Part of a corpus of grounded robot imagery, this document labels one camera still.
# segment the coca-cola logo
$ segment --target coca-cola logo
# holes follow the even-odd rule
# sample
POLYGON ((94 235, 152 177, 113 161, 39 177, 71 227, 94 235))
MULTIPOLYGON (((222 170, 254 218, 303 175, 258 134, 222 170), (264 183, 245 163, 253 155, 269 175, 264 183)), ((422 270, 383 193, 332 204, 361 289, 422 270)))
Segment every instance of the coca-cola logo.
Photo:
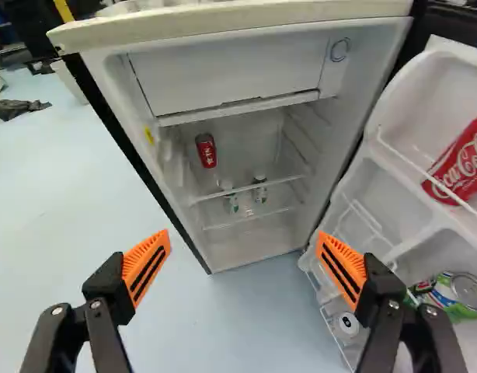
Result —
MULTIPOLYGON (((454 150, 451 146, 449 152, 438 162, 444 162, 454 150)), ((477 176, 477 133, 473 136, 473 141, 467 142, 458 151, 456 162, 445 173, 433 175, 434 179, 455 192, 466 183, 475 180, 477 176)), ((433 194, 440 199, 450 198, 440 187, 434 183, 431 185, 433 194)))

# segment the light blue floor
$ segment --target light blue floor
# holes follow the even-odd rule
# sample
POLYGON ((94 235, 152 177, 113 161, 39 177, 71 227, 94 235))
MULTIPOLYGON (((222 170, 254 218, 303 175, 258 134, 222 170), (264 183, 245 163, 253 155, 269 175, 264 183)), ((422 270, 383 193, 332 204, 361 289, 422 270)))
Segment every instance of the light blue floor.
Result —
MULTIPOLYGON (((207 276, 89 106, 55 75, 3 76, 0 99, 53 106, 0 121, 0 372, 43 309, 81 304, 113 251, 162 228, 172 255, 121 328, 136 372, 345 371, 295 254, 207 276)), ((77 371, 94 371, 86 348, 77 371)))

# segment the coca-cola can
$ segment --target coca-cola can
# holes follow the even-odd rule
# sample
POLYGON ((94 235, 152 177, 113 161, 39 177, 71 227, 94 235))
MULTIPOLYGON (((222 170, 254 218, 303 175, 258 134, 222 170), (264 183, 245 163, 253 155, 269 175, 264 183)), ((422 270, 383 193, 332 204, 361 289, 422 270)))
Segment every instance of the coca-cola can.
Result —
POLYGON ((205 169, 212 169, 218 163, 216 159, 216 144, 211 134, 198 134, 195 137, 195 145, 199 153, 200 162, 205 169))
MULTIPOLYGON (((427 172, 442 187, 449 189, 462 200, 469 200, 477 193, 477 117, 444 150, 427 172)), ((422 188, 443 204, 459 205, 430 180, 423 181, 422 188)))

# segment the bottle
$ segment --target bottle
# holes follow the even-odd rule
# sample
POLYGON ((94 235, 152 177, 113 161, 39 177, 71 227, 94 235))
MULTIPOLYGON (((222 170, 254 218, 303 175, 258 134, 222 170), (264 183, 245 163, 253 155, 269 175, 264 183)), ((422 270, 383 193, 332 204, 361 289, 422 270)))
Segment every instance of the bottle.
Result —
MULTIPOLYGON (((220 182, 220 187, 222 190, 232 190, 233 183, 228 179, 223 179, 220 182)), ((223 206, 225 211, 230 215, 236 214, 239 212, 239 199, 236 193, 228 193, 223 196, 223 206)))
MULTIPOLYGON (((264 173, 256 173, 254 179, 252 179, 252 184, 261 184, 265 183, 268 179, 264 173)), ((268 189, 265 186, 258 186, 257 188, 252 189, 252 200, 257 204, 265 204, 268 199, 268 189)))

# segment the open refrigerator door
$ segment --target open refrigerator door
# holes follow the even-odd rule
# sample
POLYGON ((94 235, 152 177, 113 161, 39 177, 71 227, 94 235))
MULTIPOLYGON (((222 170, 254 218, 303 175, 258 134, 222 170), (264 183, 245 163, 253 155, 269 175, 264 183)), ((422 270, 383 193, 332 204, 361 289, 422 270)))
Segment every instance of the open refrigerator door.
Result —
MULTIPOLYGON (((373 253, 420 302, 444 307, 468 371, 477 372, 477 49, 432 37, 405 65, 330 202, 319 229, 373 253)), ((339 331, 348 309, 315 257, 315 240, 316 232, 298 265, 354 371, 367 331, 339 331)), ((408 371, 403 350, 395 371, 408 371)))

